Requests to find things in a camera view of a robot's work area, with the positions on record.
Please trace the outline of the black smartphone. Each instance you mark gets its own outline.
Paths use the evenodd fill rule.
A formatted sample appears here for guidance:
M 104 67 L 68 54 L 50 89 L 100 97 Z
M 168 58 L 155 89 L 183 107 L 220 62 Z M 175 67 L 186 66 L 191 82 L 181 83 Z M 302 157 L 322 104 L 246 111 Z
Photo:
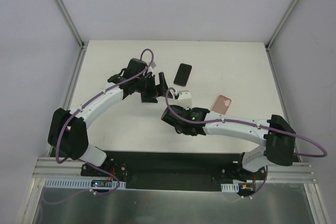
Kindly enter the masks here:
M 185 87 L 192 71 L 192 66 L 181 63 L 176 72 L 173 83 L 177 86 Z

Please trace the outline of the pink phone case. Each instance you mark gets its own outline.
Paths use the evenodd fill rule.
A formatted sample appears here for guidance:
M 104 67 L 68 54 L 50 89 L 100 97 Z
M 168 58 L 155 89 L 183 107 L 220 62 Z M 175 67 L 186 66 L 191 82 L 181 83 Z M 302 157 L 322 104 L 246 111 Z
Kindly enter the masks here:
M 214 111 L 219 114 L 226 114 L 229 106 L 231 105 L 232 100 L 224 95 L 219 95 L 214 101 L 211 111 Z

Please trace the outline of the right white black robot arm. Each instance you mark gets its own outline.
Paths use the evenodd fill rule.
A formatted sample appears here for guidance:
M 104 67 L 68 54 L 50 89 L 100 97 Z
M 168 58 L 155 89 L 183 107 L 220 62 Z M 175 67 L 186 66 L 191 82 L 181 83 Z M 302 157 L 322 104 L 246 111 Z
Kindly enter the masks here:
M 268 120 L 238 119 L 204 108 L 171 105 L 161 120 L 174 127 L 178 134 L 222 135 L 257 144 L 253 150 L 241 153 L 236 164 L 225 169 L 231 179 L 245 182 L 265 166 L 293 164 L 295 132 L 282 116 L 273 114 Z

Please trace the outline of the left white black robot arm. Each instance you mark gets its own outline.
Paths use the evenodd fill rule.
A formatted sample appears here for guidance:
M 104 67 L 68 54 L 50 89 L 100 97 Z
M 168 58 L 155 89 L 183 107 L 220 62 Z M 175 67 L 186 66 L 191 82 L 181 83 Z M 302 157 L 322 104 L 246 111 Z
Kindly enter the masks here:
M 89 143 L 88 127 L 111 106 L 136 92 L 140 93 L 142 102 L 156 103 L 167 90 L 163 72 L 155 75 L 146 62 L 132 58 L 126 68 L 111 76 L 88 101 L 70 110 L 58 108 L 53 113 L 48 144 L 55 149 L 56 156 L 62 154 L 65 159 L 90 164 L 99 176 L 113 173 L 112 159 Z

